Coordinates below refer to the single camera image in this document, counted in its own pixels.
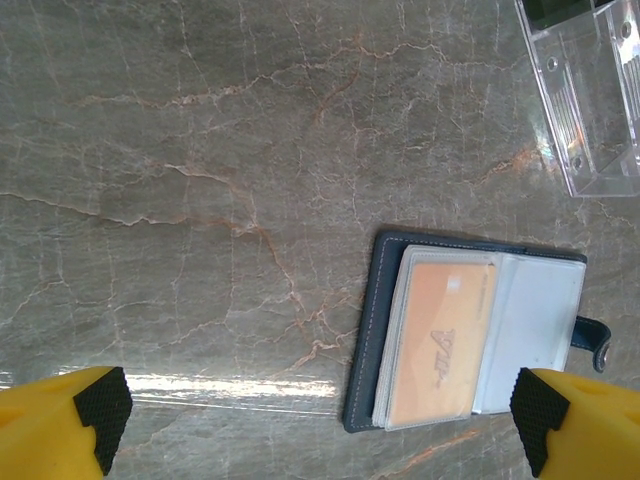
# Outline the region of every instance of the gray marble surface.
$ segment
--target gray marble surface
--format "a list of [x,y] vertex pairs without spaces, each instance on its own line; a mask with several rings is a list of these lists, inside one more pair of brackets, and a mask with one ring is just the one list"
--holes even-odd
[[4,0],[3,382],[123,365],[114,479],[529,478],[508,415],[339,415],[383,224],[585,252],[640,388],[638,200],[550,152],[511,0]]

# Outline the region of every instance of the transparent container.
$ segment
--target transparent container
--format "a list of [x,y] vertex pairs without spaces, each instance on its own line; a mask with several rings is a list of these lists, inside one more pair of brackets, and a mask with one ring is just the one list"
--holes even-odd
[[570,194],[638,195],[636,1],[515,3]]

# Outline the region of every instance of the leather wallet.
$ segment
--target leather wallet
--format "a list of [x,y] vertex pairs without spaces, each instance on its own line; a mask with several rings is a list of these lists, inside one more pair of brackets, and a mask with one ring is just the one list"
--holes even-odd
[[[396,345],[402,343],[402,334],[397,322],[394,320],[390,325],[389,320],[390,316],[397,316],[397,312],[392,312],[392,306],[395,311],[395,304],[398,303],[398,299],[394,299],[394,292],[398,297],[396,290],[404,288],[405,280],[403,275],[399,278],[399,271],[401,265],[405,268],[403,257],[404,263],[407,263],[410,255],[427,259],[424,260],[428,262],[425,265],[431,265],[431,273],[428,269],[425,270],[427,275],[433,275],[444,264],[458,265],[456,275],[449,278],[457,278],[458,275],[471,275],[469,278],[475,278],[473,275],[477,277],[479,273],[474,273],[467,267],[470,264],[484,264],[492,269],[495,267],[496,279],[489,299],[493,302],[493,307],[491,313],[486,314],[489,317],[488,326],[483,333],[483,343],[478,354],[481,355],[481,362],[478,360],[477,363],[481,366],[477,367],[471,386],[472,404],[467,402],[468,405],[460,415],[428,418],[428,421],[423,422],[407,420],[409,424],[395,428],[464,418],[467,413],[506,412],[520,368],[562,370],[569,344],[594,352],[594,368],[597,371],[604,368],[611,337],[608,327],[584,317],[576,319],[587,262],[584,255],[555,248],[385,230],[377,235],[374,242],[360,332],[347,389],[343,424],[349,433],[381,427],[394,428],[391,422],[385,420],[385,411],[387,415],[391,412],[391,397],[385,398],[385,395],[389,396],[386,384],[395,381],[393,379],[397,377],[395,369],[398,354],[396,352],[394,355],[393,352],[398,348]],[[483,270],[485,277],[493,278],[490,276],[493,274],[487,273],[487,268]],[[557,279],[559,287],[569,285],[568,293],[554,294],[557,289],[553,288],[553,278]],[[459,280],[454,281],[454,289],[459,288],[458,282]],[[491,282],[493,280],[490,280],[489,286],[493,288]],[[536,313],[544,318],[536,318]],[[537,335],[541,330],[538,343],[532,343],[531,335]],[[442,342],[447,340],[443,337],[436,338],[436,341],[442,346]],[[434,401],[442,402],[437,395],[433,397]],[[376,421],[373,418],[374,407]]]

